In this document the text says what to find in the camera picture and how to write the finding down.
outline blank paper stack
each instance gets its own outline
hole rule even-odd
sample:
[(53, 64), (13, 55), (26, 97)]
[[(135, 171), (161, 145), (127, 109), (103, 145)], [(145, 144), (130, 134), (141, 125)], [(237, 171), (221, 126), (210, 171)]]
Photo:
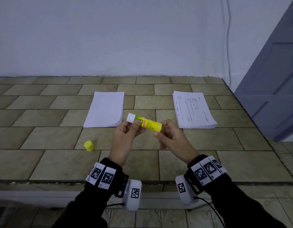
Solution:
[(124, 92), (95, 92), (83, 127), (113, 127), (122, 121)]
[(217, 126), (203, 93), (173, 93), (174, 107), (179, 128), (210, 129)]

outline cable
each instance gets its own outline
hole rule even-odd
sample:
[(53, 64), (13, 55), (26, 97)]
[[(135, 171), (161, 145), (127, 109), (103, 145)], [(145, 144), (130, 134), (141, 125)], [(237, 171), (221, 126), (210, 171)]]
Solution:
[(117, 204), (110, 204), (110, 205), (107, 205), (106, 207), (109, 207), (109, 206), (124, 206), (125, 203), (117, 203)]
[(198, 197), (198, 196), (194, 196), (194, 199), (201, 199), (201, 200), (203, 200), (204, 202), (206, 202), (206, 203), (212, 208), (212, 210), (215, 212), (215, 214), (218, 216), (218, 218), (220, 219), (220, 222), (222, 223), (222, 226), (225, 228), (225, 225), (224, 225), (224, 223), (222, 222), (220, 216), (218, 215), (218, 213), (216, 212), (216, 210), (214, 209), (214, 207), (213, 207), (210, 203), (208, 203), (205, 199), (202, 199), (202, 198), (200, 198), (200, 197)]
[(228, 8), (228, 28), (227, 28), (227, 42), (226, 42), (226, 50), (227, 50), (227, 61), (228, 61), (228, 70), (229, 70), (229, 88), (231, 89), (231, 70), (230, 70), (230, 60), (229, 60), (229, 32), (230, 32), (230, 25), (231, 25), (231, 11), (229, 6), (229, 0), (226, 0), (227, 8)]

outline tile floor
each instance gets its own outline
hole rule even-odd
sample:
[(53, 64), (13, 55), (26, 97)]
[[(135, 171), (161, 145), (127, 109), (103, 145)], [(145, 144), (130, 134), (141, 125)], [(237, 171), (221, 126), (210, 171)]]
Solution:
[[(293, 187), (290, 186), (242, 186), (241, 189), (262, 204), (276, 219), (288, 228), (293, 228)], [(0, 227), (50, 227), (63, 209), (24, 207), (14, 208), (13, 213)], [(217, 215), (210, 207), (193, 211), (170, 209), (140, 209), (126, 212), (122, 209), (106, 209), (102, 217), (109, 227), (222, 227)]]
[[(219, 159), (234, 181), (293, 182), (293, 143), (270, 141), (274, 152), (222, 79), (180, 76), (0, 78), (0, 181), (84, 182), (93, 164), (107, 157), (114, 131), (82, 128), (93, 92), (124, 91), (123, 119), (132, 112), (176, 122), (174, 90), (204, 93), (218, 127), (183, 131), (195, 149)], [(87, 140), (94, 151), (84, 150)], [(134, 140), (124, 170), (158, 184), (173, 181), (186, 166), (159, 150), (147, 131)]]

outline hand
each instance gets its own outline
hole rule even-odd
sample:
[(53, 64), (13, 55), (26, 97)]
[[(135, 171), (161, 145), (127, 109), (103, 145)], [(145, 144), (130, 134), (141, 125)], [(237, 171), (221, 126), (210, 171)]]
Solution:
[(162, 129), (155, 132), (154, 136), (159, 140), (160, 149), (169, 150), (187, 165), (200, 154), (194, 149), (182, 130), (172, 120), (163, 121)]
[(144, 133), (145, 130), (145, 128), (140, 127), (139, 119), (135, 120), (133, 124), (124, 121), (118, 125), (114, 132), (113, 144), (108, 159), (121, 167), (124, 166), (131, 151), (134, 138)]

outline yellow cap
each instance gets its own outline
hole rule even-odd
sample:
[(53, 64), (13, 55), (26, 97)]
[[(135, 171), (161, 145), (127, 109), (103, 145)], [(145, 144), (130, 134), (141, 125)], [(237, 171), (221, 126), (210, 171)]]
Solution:
[(84, 147), (85, 149), (87, 149), (87, 151), (92, 151), (95, 148), (94, 144), (91, 141), (85, 142)]

